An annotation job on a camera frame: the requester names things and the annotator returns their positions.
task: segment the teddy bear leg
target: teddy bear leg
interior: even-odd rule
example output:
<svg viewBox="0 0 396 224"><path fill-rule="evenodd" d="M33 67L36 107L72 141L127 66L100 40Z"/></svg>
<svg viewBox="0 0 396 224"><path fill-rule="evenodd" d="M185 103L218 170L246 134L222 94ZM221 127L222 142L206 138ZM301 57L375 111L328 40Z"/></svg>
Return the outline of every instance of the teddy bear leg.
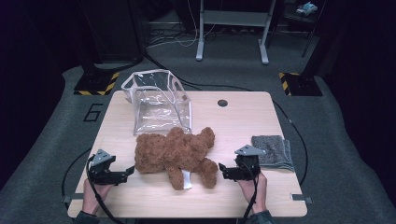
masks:
<svg viewBox="0 0 396 224"><path fill-rule="evenodd" d="M181 170L176 166L165 166L166 172L169 175L169 180L174 189L183 189L184 187L184 177Z"/></svg>
<svg viewBox="0 0 396 224"><path fill-rule="evenodd" d="M202 179L205 187L213 189L217 183L218 166L210 159L204 158L203 161L194 169Z"/></svg>

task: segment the table hole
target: table hole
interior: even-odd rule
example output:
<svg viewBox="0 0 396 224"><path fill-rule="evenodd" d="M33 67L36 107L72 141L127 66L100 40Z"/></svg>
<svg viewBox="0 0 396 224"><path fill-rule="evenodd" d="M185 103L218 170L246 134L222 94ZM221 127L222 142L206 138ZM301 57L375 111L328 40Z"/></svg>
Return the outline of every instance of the table hole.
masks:
<svg viewBox="0 0 396 224"><path fill-rule="evenodd" d="M226 100L219 100L218 105L221 107L225 107L228 105L228 102Z"/></svg>

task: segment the black cable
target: black cable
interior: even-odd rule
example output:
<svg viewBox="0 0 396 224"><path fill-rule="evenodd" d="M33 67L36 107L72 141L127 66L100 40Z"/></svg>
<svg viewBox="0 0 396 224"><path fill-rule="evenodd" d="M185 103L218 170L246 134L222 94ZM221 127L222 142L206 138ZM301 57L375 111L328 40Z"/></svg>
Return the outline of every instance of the black cable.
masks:
<svg viewBox="0 0 396 224"><path fill-rule="evenodd" d="M168 68L166 68L165 66L163 66L162 64L160 64L159 62L157 62L154 58L152 58L151 56L149 56L148 54L145 54L145 57L151 61L152 63L154 63L155 65L157 65L158 67L160 67L161 69L164 70L169 70ZM238 89L238 90L243 90L243 91L253 91L247 88L243 88L243 87L236 87L236 86L230 86L230 85L205 85L205 84L197 84L197 83L192 83L189 81L184 80L181 77L178 77L177 75L175 75L175 77L177 77L182 83L188 84L189 86L207 86L207 87L227 87L227 88L233 88L233 89ZM285 111L283 110L283 108L276 102L273 100L273 103L280 109L280 111L282 112L282 114L285 116L285 118L289 121L289 123L291 124L291 126L294 128L294 130L297 132L297 134L299 135L303 145L304 145L304 153L305 153L305 168L304 168L304 174L303 174L303 178L301 179L301 181L299 182L299 185L301 186L306 178L306 173L308 172L308 150L306 148L306 144L305 141L303 139L303 137L301 136L300 132L298 131L297 127L294 125L294 123L291 121L291 119L289 119L289 117L286 115Z"/></svg>
<svg viewBox="0 0 396 224"><path fill-rule="evenodd" d="M92 183L91 181L91 177L90 177L90 171L89 171L89 166L90 166L90 162L93 160L94 155L91 156L88 161L87 164L85 166L85 170L87 172L87 177L88 177L88 181L90 182L91 188L93 193L95 194L95 198L97 200L97 202L99 202L99 205L102 207L103 211L106 213L106 215L115 223L118 224L123 224L121 221L119 221L118 219L116 219L115 217L113 217L113 214L111 214L111 212L108 210L108 208L106 207L105 203L103 202L102 197L100 196L100 194L96 191L95 185Z"/></svg>
<svg viewBox="0 0 396 224"><path fill-rule="evenodd" d="M248 213L250 212L251 207L253 207L253 204L256 202L257 186L259 185L259 179L256 181L256 178L254 177L254 175L251 172L250 168L247 167L247 169L248 169L248 172L250 173L251 178L253 179L254 193L251 196L250 202L249 202L249 204L247 206L247 210L245 211L245 214L244 214L244 219L242 219L242 223L245 223L247 221Z"/></svg>
<svg viewBox="0 0 396 224"><path fill-rule="evenodd" d="M194 88L194 89L196 89L196 90L198 90L198 91L201 91L201 90L202 90L201 88L195 87L195 86L193 86L193 85L191 85L191 84L188 84L188 83L185 83L185 82L183 82L183 81L181 81L181 83L183 83L185 86L189 86L189 87Z"/></svg>
<svg viewBox="0 0 396 224"><path fill-rule="evenodd" d="M75 158L73 160L73 162L69 165L69 167L67 167L66 172L64 172L64 178L62 179L62 185L61 185L61 189L62 189L62 198L64 199L64 197L66 196L64 193L64 182L66 181L66 177L67 174L69 173L70 169L73 167L73 165L76 163L76 161L78 161L83 155L85 155L87 152L91 151L91 147L88 148L86 151L84 151L83 153L81 153L81 155L79 155L77 158ZM64 202L64 206L66 206L66 209L69 209L69 204Z"/></svg>
<svg viewBox="0 0 396 224"><path fill-rule="evenodd" d="M300 132L298 131L297 127L294 125L293 121L291 121L291 119L289 119L288 115L286 115L285 111L282 109L282 107L273 100L274 104L280 109L280 111L282 112L282 114L285 116L285 118L289 121L289 123L291 124L291 126L294 128L294 130L297 132L298 136L301 139L301 142L304 145L304 152L305 152L305 168L304 168L304 174L303 174L303 178L300 180L299 184L300 186L304 183L305 178L306 178L306 173L308 172L308 150L306 148L306 144L305 141L303 139L303 137L301 136Z"/></svg>
<svg viewBox="0 0 396 224"><path fill-rule="evenodd" d="M157 44L161 44L165 40L168 40L168 39L178 39L178 38L183 38L183 37L187 36L187 34L181 33L181 32L178 32L176 34L171 34L171 35L165 35L164 30L158 30L158 32L159 33L157 35L151 35L151 39L149 41L148 47L151 47L151 46L154 46Z"/></svg>

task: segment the black curtain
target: black curtain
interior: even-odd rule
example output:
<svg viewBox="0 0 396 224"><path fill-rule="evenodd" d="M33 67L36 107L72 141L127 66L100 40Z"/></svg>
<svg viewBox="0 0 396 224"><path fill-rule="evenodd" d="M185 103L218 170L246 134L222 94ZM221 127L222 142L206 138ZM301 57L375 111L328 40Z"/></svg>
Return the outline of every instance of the black curtain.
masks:
<svg viewBox="0 0 396 224"><path fill-rule="evenodd" d="M55 12L37 3L41 13L21 1L9 0L0 8L0 188L58 104L64 91L62 71L77 64L70 48L56 48L67 43L49 16Z"/></svg>
<svg viewBox="0 0 396 224"><path fill-rule="evenodd" d="M23 0L24 6L62 71L81 65L81 53L99 63L81 0Z"/></svg>
<svg viewBox="0 0 396 224"><path fill-rule="evenodd" d="M396 205L396 17L391 6L392 1L358 1L348 9L347 29L324 80L361 158Z"/></svg>

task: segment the table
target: table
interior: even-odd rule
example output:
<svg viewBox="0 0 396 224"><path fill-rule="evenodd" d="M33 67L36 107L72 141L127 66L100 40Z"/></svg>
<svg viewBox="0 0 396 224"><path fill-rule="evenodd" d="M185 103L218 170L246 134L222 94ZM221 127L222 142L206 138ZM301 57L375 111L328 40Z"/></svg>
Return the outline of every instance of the table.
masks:
<svg viewBox="0 0 396 224"><path fill-rule="evenodd" d="M274 12L276 0L271 0L268 12L240 12L240 11L220 11L205 10L204 0L201 0L200 6L200 27L199 42L195 59L201 61L204 55L204 24L221 24L221 25L245 25L264 27L262 39L259 39L260 54L262 63L268 64L268 55L265 48L265 39L268 35L268 29Z"/></svg>
<svg viewBox="0 0 396 224"><path fill-rule="evenodd" d="M215 145L207 157L227 167L235 167L233 153L251 144L252 135L281 135L274 105L269 93L263 91L187 91L192 102L192 133L204 127L213 129ZM218 100L226 100L221 107ZM92 147L117 156L111 171L125 171L134 165L133 106L125 100L123 91L116 91L110 101L103 123ZM267 207L274 217L302 217L307 209L304 202L296 202L290 194L301 194L296 174L287 170L262 172L268 179ZM81 193L85 171L81 175L68 215L76 217L82 206ZM114 187L105 201L114 217L242 217L248 203L236 182L223 179L205 189L197 174L191 174L192 189L174 190L165 171L130 175L127 183ZM106 214L100 210L99 217Z"/></svg>

